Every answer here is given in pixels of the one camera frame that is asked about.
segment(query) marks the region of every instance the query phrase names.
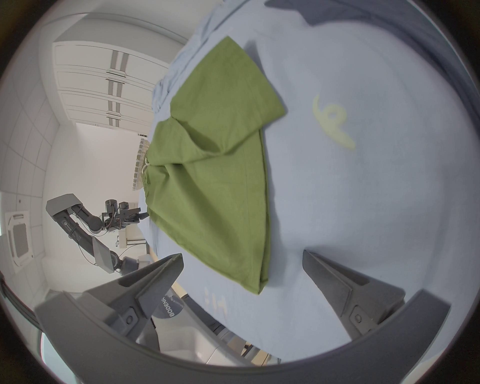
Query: green fabric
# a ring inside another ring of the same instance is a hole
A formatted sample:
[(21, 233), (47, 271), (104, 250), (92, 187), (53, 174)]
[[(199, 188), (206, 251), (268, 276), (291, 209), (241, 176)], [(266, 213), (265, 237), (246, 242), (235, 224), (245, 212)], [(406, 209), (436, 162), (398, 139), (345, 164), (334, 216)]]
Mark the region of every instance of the green fabric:
[(146, 155), (148, 213), (186, 251), (259, 294), (270, 262), (261, 128), (283, 116), (283, 106), (227, 37), (190, 74), (170, 114)]

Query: black frame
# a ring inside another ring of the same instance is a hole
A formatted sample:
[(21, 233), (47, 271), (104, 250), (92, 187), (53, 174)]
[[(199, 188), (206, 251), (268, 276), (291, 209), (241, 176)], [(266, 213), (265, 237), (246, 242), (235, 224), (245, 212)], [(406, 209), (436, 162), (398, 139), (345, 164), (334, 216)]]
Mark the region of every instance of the black frame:
[[(0, 21), (7, 26), (0, 29), (0, 73), (3, 73), (16, 49), (39, 18), (56, 0), (1, 0)], [(473, 71), (480, 75), (480, 5), (475, 0), (423, 0), (442, 21), (469, 60)], [(480, 297), (456, 337), (422, 383), (480, 382)], [(18, 336), (18, 329), (10, 323), (7, 310), (0, 310), (0, 370), (9, 382), (57, 383), (40, 365)]]

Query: light blue bed sheet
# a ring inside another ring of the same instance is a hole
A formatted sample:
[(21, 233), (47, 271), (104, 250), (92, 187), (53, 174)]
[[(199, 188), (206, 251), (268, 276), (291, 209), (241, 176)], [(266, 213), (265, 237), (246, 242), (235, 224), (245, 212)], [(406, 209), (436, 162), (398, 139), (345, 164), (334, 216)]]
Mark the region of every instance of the light blue bed sheet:
[[(259, 64), (287, 115), (264, 129), (272, 255), (259, 296), (182, 250), (149, 219), (139, 225), (158, 257), (182, 252), (178, 282), (232, 332), (283, 361), (350, 341), (304, 273), (303, 249), (452, 303), (424, 360), (453, 337), (480, 287), (480, 149), (450, 85), (384, 30), (356, 22), (308, 26), (260, 0), (227, 1), (206, 18), (154, 92), (156, 123), (198, 62), (230, 36)], [(313, 112), (344, 110), (355, 148)], [(146, 210), (143, 191), (142, 211)]]

